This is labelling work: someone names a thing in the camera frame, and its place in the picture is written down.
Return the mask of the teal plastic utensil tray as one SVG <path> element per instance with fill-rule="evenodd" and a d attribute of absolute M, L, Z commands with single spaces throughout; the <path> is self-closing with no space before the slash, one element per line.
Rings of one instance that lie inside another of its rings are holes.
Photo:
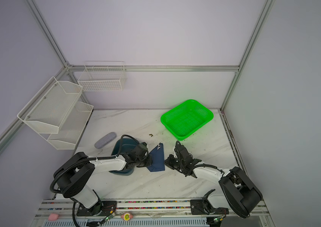
<path fill-rule="evenodd" d="M 133 149 L 140 144 L 139 142 L 134 141 L 130 138 L 125 138 L 122 140 L 122 144 L 120 140 L 118 140 L 113 148 L 113 151 L 111 155 L 117 155 L 119 154 L 119 158 L 125 159 L 125 154 L 130 154 L 135 156 L 133 153 Z M 110 173 L 119 175 L 119 176 L 129 176 L 133 173 L 134 169 L 125 169 L 125 167 L 122 170 L 112 170 Z"/>

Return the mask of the dark blue paper napkin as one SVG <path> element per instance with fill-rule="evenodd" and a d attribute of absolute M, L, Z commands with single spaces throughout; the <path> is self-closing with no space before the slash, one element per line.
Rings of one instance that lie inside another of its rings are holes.
<path fill-rule="evenodd" d="M 150 172 L 161 172 L 165 170 L 164 146 L 159 143 L 150 153 L 152 163 L 147 167 Z"/>

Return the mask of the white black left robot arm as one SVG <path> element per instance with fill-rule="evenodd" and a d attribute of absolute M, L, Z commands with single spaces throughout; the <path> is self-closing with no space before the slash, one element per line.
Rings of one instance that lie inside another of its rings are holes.
<path fill-rule="evenodd" d="M 109 157 L 89 157 L 79 152 L 54 173 L 49 188 L 51 192 L 78 202 L 88 210 L 101 210 L 101 199 L 87 185 L 93 175 L 143 167 L 152 169 L 155 163 L 155 155 L 143 149 L 120 152 Z"/>

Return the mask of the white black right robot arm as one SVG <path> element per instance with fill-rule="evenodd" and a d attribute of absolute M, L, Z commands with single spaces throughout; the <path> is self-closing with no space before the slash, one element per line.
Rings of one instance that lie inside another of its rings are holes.
<path fill-rule="evenodd" d="M 191 176 L 217 184 L 223 192 L 220 196 L 214 195 L 211 198 L 210 195 L 215 191 L 215 189 L 211 189 L 202 199 L 191 200 L 192 214 L 226 216 L 229 214 L 229 210 L 225 205 L 228 205 L 236 215 L 247 218 L 263 200 L 260 190 L 240 167 L 222 169 L 200 159 L 195 159 L 180 141 L 176 141 L 174 153 L 164 161 L 165 166 L 186 177 Z"/>

